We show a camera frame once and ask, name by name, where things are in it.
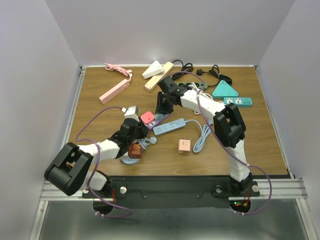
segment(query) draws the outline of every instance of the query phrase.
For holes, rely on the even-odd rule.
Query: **white wall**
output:
[[[80,65],[255,65],[294,0],[46,0]]]
[[[296,0],[258,70],[292,172],[320,229],[320,1]]]
[[[29,239],[79,65],[44,0],[0,8],[0,238]]]

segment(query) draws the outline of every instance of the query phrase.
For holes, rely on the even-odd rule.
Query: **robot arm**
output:
[[[186,85],[178,86],[171,77],[166,77],[158,84],[162,92],[158,92],[155,113],[170,114],[174,105],[180,105],[196,112],[200,112],[197,92]],[[199,96],[199,102],[205,117],[214,123],[214,132],[221,144],[232,155],[228,154],[230,163],[231,187],[235,193],[243,192],[250,185],[252,175],[247,165],[244,152],[244,137],[246,126],[235,104],[225,106],[223,103]],[[100,160],[116,159],[123,156],[130,144],[147,136],[148,128],[138,117],[138,108],[129,107],[124,114],[125,120],[120,130],[109,139],[98,142]],[[98,158],[96,144],[75,145],[67,143],[51,165],[47,168],[44,178],[63,191],[66,195],[73,195],[79,189],[87,188],[92,172],[89,167]],[[107,178],[96,171],[90,181],[93,190],[101,190]]]

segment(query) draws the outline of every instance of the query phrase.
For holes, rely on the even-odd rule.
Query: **wooden table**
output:
[[[99,111],[109,106],[137,106],[139,114],[147,111],[154,113],[157,102],[157,86],[153,91],[146,91],[144,85],[147,80],[142,78],[146,67],[133,67],[133,77],[130,86],[115,98],[103,105],[99,97],[115,86],[124,76],[116,71],[107,71],[103,67],[89,67],[80,92],[76,112],[70,132],[69,141],[75,143],[76,134]],[[287,170],[273,129],[268,109],[253,67],[221,67],[220,71],[233,79],[232,87],[240,97],[250,97],[253,106],[240,108],[246,124],[244,149],[246,159],[251,165],[262,167],[271,175],[286,175]],[[203,79],[213,85],[217,79],[211,75],[202,75]],[[176,82],[197,81],[192,75],[184,75]],[[167,122],[184,118],[196,119],[202,125],[205,121],[201,115],[194,115],[193,111],[180,106],[174,107],[174,112]],[[103,141],[116,132],[124,121],[124,115],[118,109],[104,112],[94,120],[81,135],[82,138],[92,138]],[[184,128],[157,136],[157,143],[150,145],[143,152],[142,159],[136,165],[126,165],[120,159],[102,161],[98,169],[109,176],[174,176],[174,175],[228,175],[229,162],[227,154],[217,143],[213,135],[208,136],[204,148],[198,154],[178,154],[179,139],[191,140],[193,146],[200,136],[199,126],[195,122],[187,123]],[[261,175],[256,169],[253,174]]]

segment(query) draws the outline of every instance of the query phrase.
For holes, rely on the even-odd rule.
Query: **purple power strip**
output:
[[[149,131],[151,131],[154,127],[158,126],[160,123],[162,123],[164,120],[166,120],[169,116],[170,116],[170,114],[164,115],[159,120],[155,119],[151,123],[144,124],[144,125],[149,129]]]

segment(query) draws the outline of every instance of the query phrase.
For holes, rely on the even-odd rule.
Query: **black plug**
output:
[[[197,74],[198,76],[201,76],[203,73],[204,73],[204,71],[202,71],[201,68],[199,68],[199,69],[196,71],[196,74]]]

